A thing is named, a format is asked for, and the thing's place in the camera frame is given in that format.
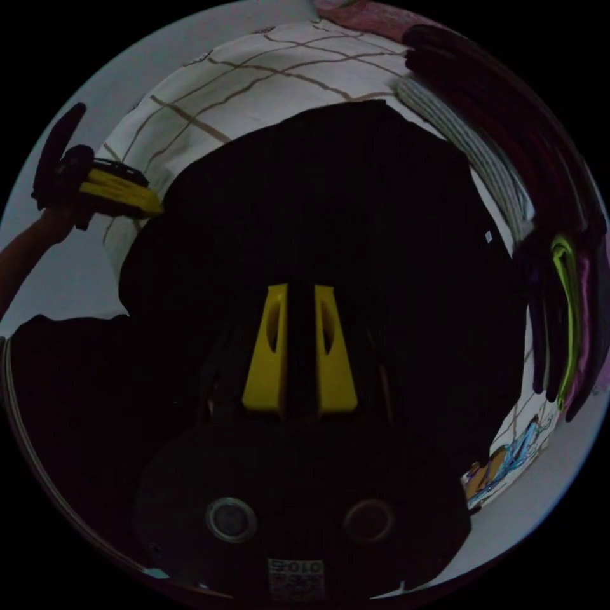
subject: neon green fabric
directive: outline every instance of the neon green fabric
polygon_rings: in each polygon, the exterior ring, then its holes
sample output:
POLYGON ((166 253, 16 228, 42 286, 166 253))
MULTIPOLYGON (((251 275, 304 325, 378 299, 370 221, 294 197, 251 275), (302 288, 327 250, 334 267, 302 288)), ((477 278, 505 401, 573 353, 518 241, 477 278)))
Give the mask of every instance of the neon green fabric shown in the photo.
POLYGON ((566 369, 557 394, 557 406, 559 409, 563 409, 567 393, 574 380, 578 356, 580 354, 580 287, 576 249, 566 235, 559 234, 555 237, 551 244, 551 253, 553 264, 566 292, 568 307, 568 354, 566 369))

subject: sticker label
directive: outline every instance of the sticker label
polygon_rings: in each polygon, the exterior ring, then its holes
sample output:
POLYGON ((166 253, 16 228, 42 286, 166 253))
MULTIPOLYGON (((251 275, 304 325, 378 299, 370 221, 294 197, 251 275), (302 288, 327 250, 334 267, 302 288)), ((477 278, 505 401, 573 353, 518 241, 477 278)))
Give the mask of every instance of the sticker label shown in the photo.
POLYGON ((319 602, 326 599, 324 561, 267 559, 269 591, 276 602, 319 602))

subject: pink fabric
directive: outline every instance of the pink fabric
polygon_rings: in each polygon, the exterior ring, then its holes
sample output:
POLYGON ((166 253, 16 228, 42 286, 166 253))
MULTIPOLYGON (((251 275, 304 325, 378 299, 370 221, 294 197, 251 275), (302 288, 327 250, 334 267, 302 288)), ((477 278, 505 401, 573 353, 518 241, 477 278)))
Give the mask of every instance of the pink fabric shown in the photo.
POLYGON ((426 24, 444 27, 431 19, 380 2, 356 0, 347 6, 345 0, 315 0, 318 14, 337 25, 360 32, 384 36, 398 43, 413 25, 426 24))
MULTIPOLYGON (((610 265, 610 231, 606 233, 606 254, 608 256, 608 264, 610 265)), ((601 390, 608 390, 610 388, 610 352, 606 356, 606 361, 597 376, 595 385, 601 390)))
POLYGON ((572 387, 568 392, 564 401, 564 410, 562 411, 562 417, 567 413, 570 408, 574 397, 580 391, 583 386, 585 379, 586 367, 589 362, 590 356, 590 312, 589 312, 589 300, 591 298, 590 287, 589 287, 589 273, 591 269, 591 261, 581 254, 578 257, 578 276, 580 278, 581 285, 581 342, 580 342, 580 356, 578 357, 578 363, 576 364, 576 373, 574 375, 574 381, 572 387))

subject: white wall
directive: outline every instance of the white wall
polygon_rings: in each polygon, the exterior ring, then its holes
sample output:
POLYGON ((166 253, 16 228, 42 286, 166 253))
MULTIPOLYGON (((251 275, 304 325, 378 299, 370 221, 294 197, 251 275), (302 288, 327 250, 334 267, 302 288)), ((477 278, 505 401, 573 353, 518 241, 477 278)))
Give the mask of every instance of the white wall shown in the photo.
MULTIPOLYGON (((84 102, 87 113, 69 146, 87 144, 96 151, 134 104, 183 63, 257 29, 316 18, 311 0, 244 0, 191 15, 147 36, 105 65, 65 103, 53 122, 76 102, 84 102)), ((9 197, 0 225, 0 248, 39 216, 30 193, 50 127, 34 146, 9 197)), ((73 231, 44 257, 0 322, 0 336, 12 334, 40 313, 61 320, 110 311, 124 310, 102 247, 100 223, 94 219, 86 233, 73 231)))

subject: bed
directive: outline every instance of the bed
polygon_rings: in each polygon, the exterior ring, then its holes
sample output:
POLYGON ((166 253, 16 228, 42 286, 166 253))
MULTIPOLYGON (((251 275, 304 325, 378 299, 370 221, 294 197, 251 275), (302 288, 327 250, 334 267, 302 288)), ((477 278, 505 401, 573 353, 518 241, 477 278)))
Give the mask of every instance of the bed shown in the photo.
MULTIPOLYGON (((196 159, 322 105, 382 98, 406 120, 442 137, 396 95, 398 80, 408 72, 405 51, 394 40, 326 19, 253 32, 177 67, 123 118, 97 156, 143 171, 163 196, 173 178, 196 159)), ((471 172, 512 252, 513 235, 502 213, 478 173, 471 172)), ((117 279, 144 222, 104 219, 104 247, 117 279)), ((470 508, 482 508, 514 482, 546 447, 559 420, 557 406, 531 389, 531 355, 528 317, 522 394, 490 447, 490 455, 504 456, 503 467, 469 500, 470 508)), ((466 485, 468 473, 463 480, 466 485)))

